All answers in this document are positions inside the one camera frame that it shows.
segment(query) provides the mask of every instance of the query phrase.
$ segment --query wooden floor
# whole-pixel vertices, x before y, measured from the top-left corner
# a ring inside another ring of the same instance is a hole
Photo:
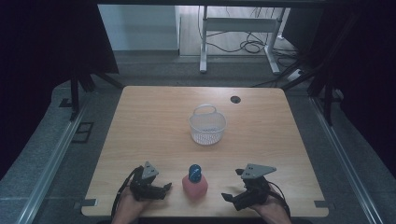
[[[182,56],[196,56],[200,55],[202,29],[202,17],[204,15],[204,7],[185,7],[180,6],[180,55]],[[276,18],[281,11],[281,8],[272,7],[209,7],[207,16],[210,17],[231,17],[231,18]],[[283,22],[279,30],[279,34],[283,31],[283,27],[289,15],[289,9],[286,9],[283,17]],[[207,38],[207,43],[212,43],[222,49],[234,51],[240,49],[240,44],[247,40],[247,33],[229,32],[220,35],[213,35],[217,32],[208,32],[207,35],[212,35]],[[270,40],[271,34],[267,33],[253,33],[263,43],[265,40]],[[249,40],[257,40],[255,37],[250,37]],[[279,49],[294,49],[293,46],[286,39],[276,39],[275,48]],[[246,50],[238,50],[236,52],[227,52],[216,47],[207,46],[208,55],[252,55]],[[258,50],[252,45],[247,46],[250,51]]]

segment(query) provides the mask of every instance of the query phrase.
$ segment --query white desk frame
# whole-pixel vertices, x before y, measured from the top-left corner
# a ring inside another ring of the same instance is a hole
[[[207,31],[230,31],[230,32],[256,32],[256,33],[272,33],[267,46],[264,47],[265,55],[271,65],[274,74],[279,74],[279,68],[273,55],[274,44],[277,33],[282,23],[285,8],[282,7],[280,15],[276,19],[257,19],[257,18],[208,18],[207,6],[204,6],[204,17],[202,26],[202,44],[201,44],[201,61],[200,72],[206,72],[207,47],[206,32]]]

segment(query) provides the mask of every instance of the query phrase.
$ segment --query basket handle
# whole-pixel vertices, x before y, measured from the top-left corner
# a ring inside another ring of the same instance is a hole
[[[197,111],[198,109],[204,108],[204,107],[212,107],[212,108],[215,109],[215,110],[214,110],[213,112],[211,112],[211,113],[204,113],[204,114],[213,114],[213,113],[216,113],[216,112],[218,111],[218,110],[216,109],[216,107],[213,106],[213,105],[211,105],[211,104],[202,104],[202,105],[198,105],[197,107],[195,107],[193,114],[196,115],[196,114],[197,114],[196,111]]]

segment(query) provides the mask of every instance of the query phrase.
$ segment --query pink object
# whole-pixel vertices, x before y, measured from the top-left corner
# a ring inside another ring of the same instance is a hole
[[[189,176],[186,175],[182,180],[182,184],[187,196],[189,196],[193,201],[196,201],[206,195],[207,181],[203,175],[201,176],[201,181],[198,183],[192,183],[189,180]]]

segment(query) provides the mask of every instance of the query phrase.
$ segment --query wooden table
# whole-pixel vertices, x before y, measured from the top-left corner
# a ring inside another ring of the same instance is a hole
[[[234,104],[230,98],[239,96]],[[227,119],[222,139],[203,147],[191,138],[189,117],[203,103],[214,105]],[[137,87],[123,90],[86,199],[86,216],[110,216],[120,185],[132,170],[150,161],[160,172],[154,186],[172,182],[163,201],[155,201],[142,217],[256,217],[239,212],[221,193],[239,194],[244,183],[235,169],[248,163],[275,166],[265,177],[280,186],[293,217],[325,217],[324,201],[311,162],[281,89]],[[190,165],[203,169],[209,188],[199,202],[184,194],[182,178]]]

